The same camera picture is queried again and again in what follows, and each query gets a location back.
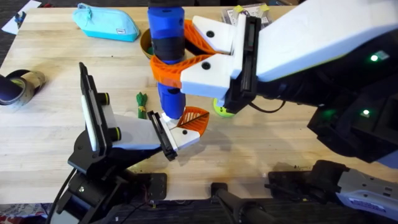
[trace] orange gripper pad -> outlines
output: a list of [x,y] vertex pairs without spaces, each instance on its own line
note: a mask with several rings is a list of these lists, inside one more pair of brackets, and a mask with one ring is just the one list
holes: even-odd
[[189,42],[193,43],[196,47],[207,54],[213,55],[217,53],[195,29],[191,20],[185,19],[184,21],[184,36]]
[[209,118],[210,114],[207,110],[187,106],[178,121],[177,127],[197,131],[201,136],[206,131]]
[[210,56],[211,55],[199,55],[174,65],[167,65],[154,55],[150,58],[150,67],[154,74],[154,78],[158,82],[163,85],[181,88],[180,76],[182,70],[191,67]]

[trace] screw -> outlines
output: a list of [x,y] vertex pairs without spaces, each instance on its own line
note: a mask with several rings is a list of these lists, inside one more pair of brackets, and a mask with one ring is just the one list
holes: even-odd
[[212,38],[212,37],[214,37],[214,32],[211,31],[211,30],[210,30],[210,31],[207,31],[206,36]]
[[204,70],[209,70],[209,69],[210,69],[210,63],[208,63],[208,62],[203,62],[203,63],[201,64],[201,67],[202,67]]

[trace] black clamp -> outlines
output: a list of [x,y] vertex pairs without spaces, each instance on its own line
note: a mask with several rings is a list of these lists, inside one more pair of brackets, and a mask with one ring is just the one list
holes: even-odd
[[162,123],[160,122],[160,116],[158,113],[154,113],[153,111],[150,111],[147,113],[148,118],[154,125],[157,137],[159,138],[160,141],[160,146],[164,152],[164,155],[169,161],[172,161],[176,158],[177,153],[174,151],[173,146],[170,143],[169,138],[167,137],[167,133],[162,126]]

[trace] green led light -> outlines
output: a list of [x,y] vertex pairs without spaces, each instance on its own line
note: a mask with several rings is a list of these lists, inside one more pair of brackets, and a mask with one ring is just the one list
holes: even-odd
[[379,60],[379,57],[377,55],[372,55],[371,60],[372,60],[372,62],[375,62],[375,61]]

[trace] white paper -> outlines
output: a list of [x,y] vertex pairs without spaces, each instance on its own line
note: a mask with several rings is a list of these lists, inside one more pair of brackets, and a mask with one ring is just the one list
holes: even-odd
[[[37,8],[37,7],[39,7],[40,5],[41,5],[41,2],[30,0],[22,9],[20,9],[20,11],[18,12],[18,14],[19,14],[19,15],[22,15],[22,12],[27,13],[27,11],[28,11],[29,9]],[[17,33],[18,33],[18,25],[17,25],[17,23],[15,22],[15,16],[13,16],[13,17],[10,19],[10,21],[8,21],[8,22],[6,23],[6,25],[4,25],[4,27],[2,27],[1,29],[2,29],[4,32],[8,32],[8,33],[10,33],[10,34],[15,34],[15,35],[17,35]]]

